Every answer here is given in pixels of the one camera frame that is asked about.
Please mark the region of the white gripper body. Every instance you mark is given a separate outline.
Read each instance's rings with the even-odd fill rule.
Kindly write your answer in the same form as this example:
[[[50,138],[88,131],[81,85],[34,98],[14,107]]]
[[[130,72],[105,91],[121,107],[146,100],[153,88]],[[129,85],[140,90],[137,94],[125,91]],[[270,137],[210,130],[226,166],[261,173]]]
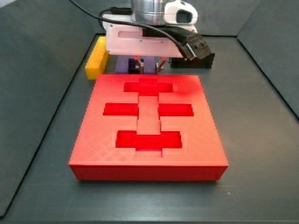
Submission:
[[[106,51],[112,55],[182,57],[174,43],[160,32],[133,24],[149,25],[169,34],[197,32],[196,19],[189,20],[182,16],[178,20],[174,14],[169,17],[162,14],[156,17],[106,14],[104,19],[108,19],[108,22],[102,23],[106,31]]]

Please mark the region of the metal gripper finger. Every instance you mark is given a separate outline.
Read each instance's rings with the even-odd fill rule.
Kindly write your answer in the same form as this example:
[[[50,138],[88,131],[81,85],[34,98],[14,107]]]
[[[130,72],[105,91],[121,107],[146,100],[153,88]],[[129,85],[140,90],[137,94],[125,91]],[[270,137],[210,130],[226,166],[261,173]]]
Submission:
[[[136,67],[138,68],[138,72],[140,72],[140,74],[142,74],[144,73],[144,62],[141,60],[141,56],[134,56],[133,60],[136,63]]]
[[[154,64],[154,71],[158,74],[164,70],[164,64],[166,62],[166,57],[160,57],[160,62]]]

